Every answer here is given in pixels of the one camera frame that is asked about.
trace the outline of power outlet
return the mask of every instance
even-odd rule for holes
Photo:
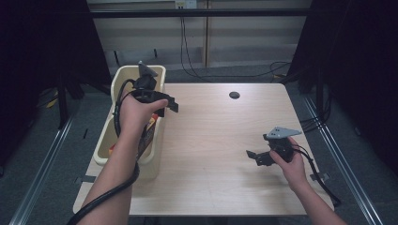
[[[189,8],[189,9],[197,8],[197,1],[196,0],[186,0],[185,8]]]
[[[185,0],[176,0],[176,9],[187,8]]]

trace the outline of black circular hole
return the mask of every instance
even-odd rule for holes
[[[238,92],[231,92],[229,93],[229,97],[232,99],[238,99],[240,97],[240,94]]]

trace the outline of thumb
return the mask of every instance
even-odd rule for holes
[[[156,110],[166,107],[168,103],[169,103],[169,101],[167,99],[161,99],[161,100],[157,100],[157,101],[150,103],[149,107],[150,107],[151,111],[154,112]]]

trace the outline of aluminum rail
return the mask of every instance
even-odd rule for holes
[[[109,18],[164,18],[164,17],[297,17],[343,14],[338,10],[313,10],[308,8],[253,8],[253,9],[148,9],[148,10],[91,10],[47,11],[47,16]]]
[[[375,210],[374,204],[372,203],[368,194],[358,181],[357,176],[351,170],[348,162],[345,160],[343,152],[331,135],[329,128],[326,125],[322,125],[317,119],[318,117],[316,117],[316,107],[314,105],[314,102],[309,97],[307,97],[305,98],[305,103],[314,121],[318,124],[319,132],[321,133],[326,145],[328,146],[331,155],[336,161],[336,164],[340,172],[342,173],[344,180],[348,184],[348,187],[351,189],[351,192],[357,200],[358,206],[360,207],[363,215],[365,215],[366,220],[369,224],[372,225],[382,225],[383,222],[381,221],[380,216]]]
[[[78,102],[77,104],[78,105],[74,109],[69,120],[56,133],[53,144],[51,145],[46,158],[41,163],[41,166],[38,169],[38,173],[36,174],[35,179],[31,183],[26,194],[24,195],[23,200],[18,206],[18,209],[15,212],[14,216],[12,217],[9,225],[16,225],[16,224],[23,225],[26,224],[27,220],[29,219],[29,216],[32,213],[32,210],[36,204],[36,201],[38,200],[38,196],[44,188],[44,183],[46,182],[47,177],[50,174],[51,168],[54,165],[56,156],[58,155],[58,152],[61,149],[62,144],[68,135],[70,126],[72,125],[73,118],[79,109],[80,102]]]

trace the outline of wrist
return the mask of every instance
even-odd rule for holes
[[[138,143],[140,141],[141,132],[134,132],[131,130],[121,131],[115,146],[117,151],[129,152],[132,156],[136,156],[138,153]]]
[[[309,189],[312,189],[312,187],[310,186],[310,183],[308,183],[307,180],[303,180],[302,182],[290,185],[290,189],[292,189],[293,192],[298,194],[300,192],[304,192],[304,191],[307,191]]]
[[[119,139],[127,139],[127,140],[135,140],[139,141],[141,135],[143,133],[144,127],[134,126],[134,127],[125,127],[120,131]]]

